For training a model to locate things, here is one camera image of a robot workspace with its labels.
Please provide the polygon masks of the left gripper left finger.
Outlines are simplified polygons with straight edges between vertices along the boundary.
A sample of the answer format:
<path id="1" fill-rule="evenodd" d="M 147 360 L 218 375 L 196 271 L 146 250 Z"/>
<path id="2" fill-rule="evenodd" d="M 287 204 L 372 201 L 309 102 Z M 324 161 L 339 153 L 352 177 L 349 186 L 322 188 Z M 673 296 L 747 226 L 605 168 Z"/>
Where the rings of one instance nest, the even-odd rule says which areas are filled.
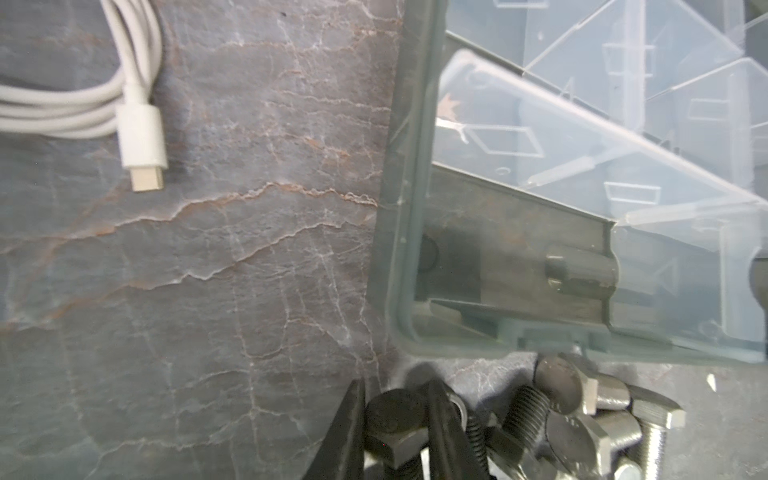
<path id="1" fill-rule="evenodd" d="M 304 479 L 363 479 L 366 389 L 352 380 Z"/>

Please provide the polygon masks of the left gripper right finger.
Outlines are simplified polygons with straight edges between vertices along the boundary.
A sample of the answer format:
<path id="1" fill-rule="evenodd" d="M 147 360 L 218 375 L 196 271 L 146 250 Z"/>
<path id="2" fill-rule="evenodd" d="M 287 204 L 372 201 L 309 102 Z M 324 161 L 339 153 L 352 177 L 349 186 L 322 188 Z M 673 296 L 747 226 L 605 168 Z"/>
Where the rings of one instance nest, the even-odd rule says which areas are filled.
<path id="1" fill-rule="evenodd" d="M 427 383 L 431 479 L 487 479 L 441 380 Z"/>

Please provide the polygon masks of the black hex bolt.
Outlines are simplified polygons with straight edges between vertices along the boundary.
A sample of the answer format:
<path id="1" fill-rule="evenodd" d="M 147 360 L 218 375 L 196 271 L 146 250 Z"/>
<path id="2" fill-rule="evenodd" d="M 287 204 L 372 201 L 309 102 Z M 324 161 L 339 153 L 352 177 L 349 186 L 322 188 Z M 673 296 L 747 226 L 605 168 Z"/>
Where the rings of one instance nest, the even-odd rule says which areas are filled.
<path id="1" fill-rule="evenodd" d="M 421 393 L 393 389 L 367 404 L 364 446 L 381 461 L 385 479 L 423 479 L 421 451 L 428 441 L 428 406 Z"/>
<path id="2" fill-rule="evenodd" d="M 483 426 L 472 413 L 465 433 L 481 471 L 489 478 L 493 462 L 510 479 L 538 479 L 541 473 L 533 452 L 500 426 Z"/>
<path id="3" fill-rule="evenodd" d="M 532 385 L 519 387 L 512 396 L 503 428 L 520 439 L 539 442 L 550 410 L 550 399 Z"/>

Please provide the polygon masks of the grey plastic organizer box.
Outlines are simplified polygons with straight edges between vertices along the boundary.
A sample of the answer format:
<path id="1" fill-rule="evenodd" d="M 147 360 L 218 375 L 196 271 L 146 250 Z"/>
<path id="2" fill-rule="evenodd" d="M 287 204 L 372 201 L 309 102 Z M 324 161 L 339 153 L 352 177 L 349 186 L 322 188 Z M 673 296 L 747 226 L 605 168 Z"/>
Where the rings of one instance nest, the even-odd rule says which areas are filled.
<path id="1" fill-rule="evenodd" d="M 370 303 L 422 356 L 767 360 L 767 5 L 409 1 Z"/>

